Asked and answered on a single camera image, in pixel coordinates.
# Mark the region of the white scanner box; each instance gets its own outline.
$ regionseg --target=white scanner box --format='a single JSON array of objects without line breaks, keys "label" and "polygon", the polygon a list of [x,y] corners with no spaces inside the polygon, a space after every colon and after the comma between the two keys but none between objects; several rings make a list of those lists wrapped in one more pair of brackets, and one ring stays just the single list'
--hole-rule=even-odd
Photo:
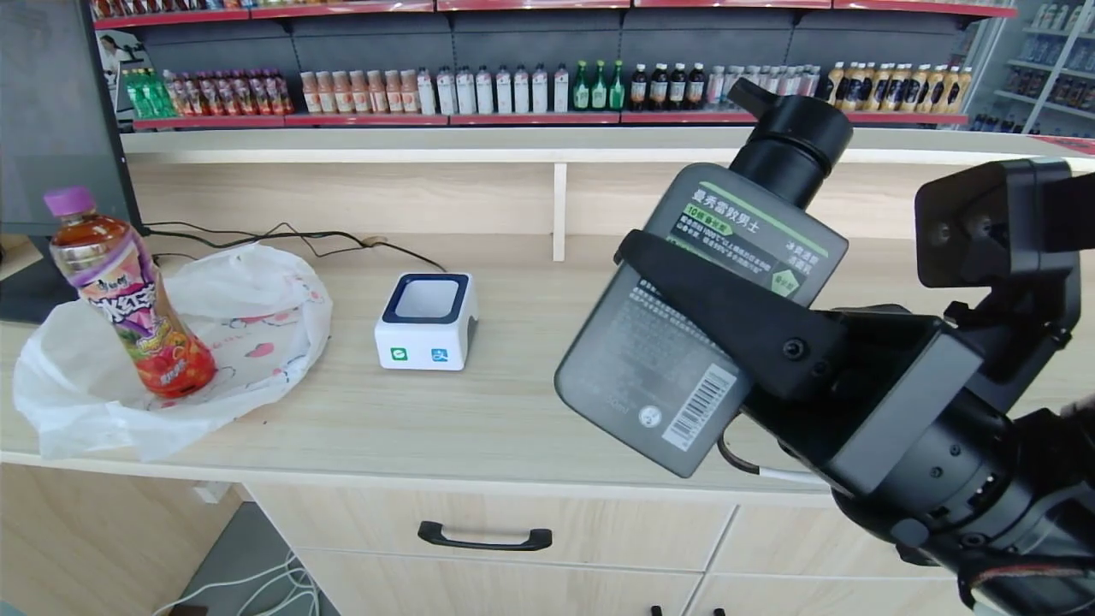
[{"label": "white scanner box", "polygon": [[373,329],[380,365],[462,371],[477,326],[471,274],[403,274]]}]

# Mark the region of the black monitor stand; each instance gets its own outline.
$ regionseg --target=black monitor stand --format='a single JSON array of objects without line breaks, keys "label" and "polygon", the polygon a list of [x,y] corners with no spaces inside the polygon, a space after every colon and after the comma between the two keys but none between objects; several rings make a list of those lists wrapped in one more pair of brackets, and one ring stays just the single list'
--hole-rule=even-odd
[{"label": "black monitor stand", "polygon": [[31,236],[42,258],[0,279],[0,322],[41,325],[54,306],[77,298],[49,256],[49,237]]}]

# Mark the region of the black handle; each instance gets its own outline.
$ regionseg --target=black handle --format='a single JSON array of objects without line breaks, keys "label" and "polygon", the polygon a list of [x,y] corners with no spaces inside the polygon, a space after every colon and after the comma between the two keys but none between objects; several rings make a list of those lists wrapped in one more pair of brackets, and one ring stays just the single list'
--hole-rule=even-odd
[{"label": "black handle", "polygon": [[538,551],[551,547],[551,528],[533,528],[529,531],[529,538],[521,544],[479,544],[475,542],[458,542],[446,537],[441,531],[445,527],[440,522],[423,521],[418,525],[418,538],[435,546],[446,546],[450,548],[465,548],[472,550],[497,550],[497,551]]}]

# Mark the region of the counter top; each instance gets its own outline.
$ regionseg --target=counter top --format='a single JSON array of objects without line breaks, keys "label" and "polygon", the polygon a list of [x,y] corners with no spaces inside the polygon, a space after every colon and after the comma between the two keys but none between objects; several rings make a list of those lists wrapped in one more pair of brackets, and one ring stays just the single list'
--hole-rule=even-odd
[{"label": "counter top", "polygon": [[[252,411],[162,462],[141,464],[130,451],[44,462],[33,429],[0,398],[0,461],[127,475],[226,481],[332,483],[351,476],[400,481],[514,481],[604,489],[735,490],[776,498],[820,495],[730,469],[717,453],[696,474],[678,479],[567,409],[552,375],[613,270],[618,237],[570,239],[565,263],[546,254],[548,237],[408,235],[392,237],[451,270],[476,276],[482,323],[462,373],[380,369],[372,327],[397,275],[418,265],[373,248],[313,260],[334,298],[332,339],[304,382],[281,403]],[[291,241],[273,242],[287,249]],[[158,251],[194,249],[159,240]],[[170,271],[172,260],[165,269]],[[181,259],[174,259],[175,265]],[[1095,301],[1095,260],[1087,259],[1085,299]],[[901,302],[938,314],[952,299],[982,292],[925,289],[915,278],[914,246],[903,240],[853,240],[818,306]],[[0,325],[0,392],[33,329]],[[1091,393],[1095,319],[1077,328],[1016,409],[1060,407]],[[748,421],[729,442],[748,460],[793,466],[773,440]]]},{"label": "counter top", "polygon": [[[729,161],[750,127],[330,128],[123,135],[132,162],[693,162]],[[856,128],[842,163],[965,164],[1065,158],[1077,173],[1095,158],[1024,135]]]}]

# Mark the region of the barcode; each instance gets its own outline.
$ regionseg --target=barcode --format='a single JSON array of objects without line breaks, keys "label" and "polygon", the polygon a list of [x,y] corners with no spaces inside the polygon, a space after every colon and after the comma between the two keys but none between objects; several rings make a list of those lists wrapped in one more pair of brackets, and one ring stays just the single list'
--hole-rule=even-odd
[{"label": "barcode", "polygon": [[736,376],[712,364],[661,438],[687,452],[737,381]]}]

